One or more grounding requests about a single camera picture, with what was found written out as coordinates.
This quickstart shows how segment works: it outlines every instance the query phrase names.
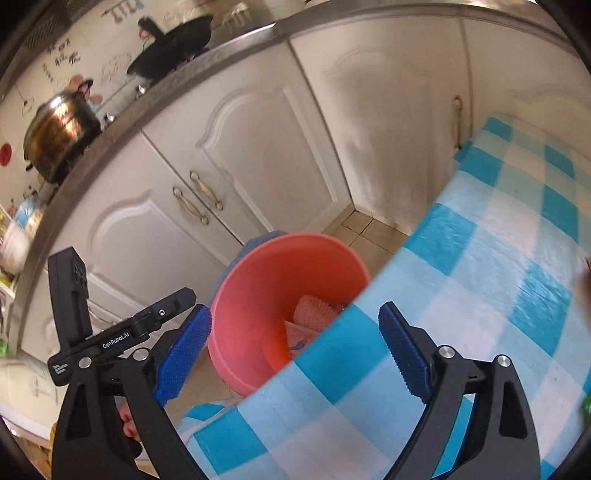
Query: pot handle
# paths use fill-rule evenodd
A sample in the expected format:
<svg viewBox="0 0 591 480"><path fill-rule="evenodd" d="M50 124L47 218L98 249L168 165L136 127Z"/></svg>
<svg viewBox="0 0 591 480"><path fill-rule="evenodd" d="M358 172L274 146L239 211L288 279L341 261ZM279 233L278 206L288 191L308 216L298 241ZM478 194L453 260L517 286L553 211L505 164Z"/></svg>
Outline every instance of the pot handle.
<svg viewBox="0 0 591 480"><path fill-rule="evenodd" d="M82 87L86 86L86 91L90 90L90 87L92 87L92 84L95 81L93 79L86 79L84 80L84 82L81 82L80 85L78 85L78 88L76 89L76 93L82 93L82 91L80 90Z"/></svg>

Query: person's hand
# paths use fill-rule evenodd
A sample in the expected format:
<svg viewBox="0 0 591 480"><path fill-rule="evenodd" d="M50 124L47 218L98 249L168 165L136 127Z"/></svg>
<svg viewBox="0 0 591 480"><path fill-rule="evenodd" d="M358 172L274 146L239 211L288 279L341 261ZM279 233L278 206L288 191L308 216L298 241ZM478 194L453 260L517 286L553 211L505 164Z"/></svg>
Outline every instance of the person's hand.
<svg viewBox="0 0 591 480"><path fill-rule="evenodd" d="M125 433L125 436L134 439L136 442L141 442L142 440L139 438L138 430L135 428L135 422L131 417L131 410L129 409L127 400L119 406L119 416L123 420L123 433Z"/></svg>

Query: kitchen counter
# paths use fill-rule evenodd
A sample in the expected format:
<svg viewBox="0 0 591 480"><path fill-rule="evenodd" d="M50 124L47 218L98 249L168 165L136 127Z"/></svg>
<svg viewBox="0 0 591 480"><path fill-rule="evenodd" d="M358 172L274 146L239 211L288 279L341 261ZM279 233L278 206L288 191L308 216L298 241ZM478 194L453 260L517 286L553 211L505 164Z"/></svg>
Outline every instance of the kitchen counter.
<svg viewBox="0 0 591 480"><path fill-rule="evenodd" d="M515 4L508 0L335 0L223 42L150 88L107 127L77 162L47 208L20 275L8 324L11 355L18 350L22 319L26 318L34 287L54 240L95 178L148 121L200 82L271 45L359 17L407 15L466 17L501 24L541 37L576 55L564 33L541 7L527 1Z"/></svg>

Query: white kitchen cabinet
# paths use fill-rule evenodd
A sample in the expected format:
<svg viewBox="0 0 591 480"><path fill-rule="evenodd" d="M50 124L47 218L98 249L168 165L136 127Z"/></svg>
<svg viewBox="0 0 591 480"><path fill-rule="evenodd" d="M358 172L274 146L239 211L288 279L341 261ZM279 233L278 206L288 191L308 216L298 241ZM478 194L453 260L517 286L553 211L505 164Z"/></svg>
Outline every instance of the white kitchen cabinet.
<svg viewBox="0 0 591 480"><path fill-rule="evenodd" d="M591 158L591 76L583 62L534 35L465 22L475 131L491 113L506 113Z"/></svg>
<svg viewBox="0 0 591 480"><path fill-rule="evenodd" d="M143 131L243 243L277 229L322 231L350 204L322 115L286 44L199 84Z"/></svg>
<svg viewBox="0 0 591 480"><path fill-rule="evenodd" d="M175 186L207 215L207 225L173 195ZM92 184L51 252L69 246L86 263L89 305L105 320L95 321L101 328L182 287L192 288L197 301L207 303L217 279L241 248L142 134ZM43 361L57 347L48 300L45 273L33 295L21 344ZM184 317L168 322L167 328L178 326Z"/></svg>
<svg viewBox="0 0 591 480"><path fill-rule="evenodd" d="M411 233L447 183L453 100L469 84L459 20L360 19L291 40L335 142L353 202Z"/></svg>

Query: white bowl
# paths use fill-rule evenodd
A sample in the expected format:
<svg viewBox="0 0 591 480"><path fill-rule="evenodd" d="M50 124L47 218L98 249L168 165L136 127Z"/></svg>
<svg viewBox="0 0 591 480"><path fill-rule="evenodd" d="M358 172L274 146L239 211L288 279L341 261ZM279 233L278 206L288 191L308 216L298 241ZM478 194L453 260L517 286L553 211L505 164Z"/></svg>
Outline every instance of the white bowl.
<svg viewBox="0 0 591 480"><path fill-rule="evenodd" d="M12 220L0 247L0 265L8 273L18 275L25 266L30 248L31 240L25 230Z"/></svg>

